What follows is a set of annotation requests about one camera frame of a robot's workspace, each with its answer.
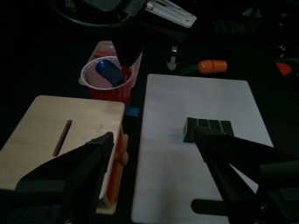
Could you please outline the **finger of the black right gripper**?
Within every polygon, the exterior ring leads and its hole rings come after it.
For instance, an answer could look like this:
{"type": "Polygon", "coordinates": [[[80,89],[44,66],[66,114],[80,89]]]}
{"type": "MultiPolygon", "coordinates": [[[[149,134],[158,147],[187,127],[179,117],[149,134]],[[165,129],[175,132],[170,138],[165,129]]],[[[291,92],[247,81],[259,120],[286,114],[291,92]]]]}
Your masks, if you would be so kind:
{"type": "Polygon", "coordinates": [[[119,31],[115,34],[117,56],[123,67],[131,67],[145,48],[146,35],[139,31],[119,31]]]}

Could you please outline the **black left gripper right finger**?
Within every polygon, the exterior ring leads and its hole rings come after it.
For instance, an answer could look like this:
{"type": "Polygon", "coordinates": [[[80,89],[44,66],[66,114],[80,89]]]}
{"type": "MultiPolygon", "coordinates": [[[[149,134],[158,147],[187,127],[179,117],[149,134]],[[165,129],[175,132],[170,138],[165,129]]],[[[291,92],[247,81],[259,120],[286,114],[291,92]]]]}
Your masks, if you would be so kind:
{"type": "Polygon", "coordinates": [[[198,126],[194,142],[230,224],[299,224],[299,157],[198,126]]]}

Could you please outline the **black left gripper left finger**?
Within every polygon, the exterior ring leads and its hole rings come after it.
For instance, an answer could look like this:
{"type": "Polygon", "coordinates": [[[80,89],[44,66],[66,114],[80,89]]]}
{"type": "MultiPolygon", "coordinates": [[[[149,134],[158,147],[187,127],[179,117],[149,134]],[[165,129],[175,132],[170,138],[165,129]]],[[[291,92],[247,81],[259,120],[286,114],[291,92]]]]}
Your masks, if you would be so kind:
{"type": "Polygon", "coordinates": [[[40,165],[0,153],[0,224],[92,224],[114,150],[111,132],[40,165]]]}

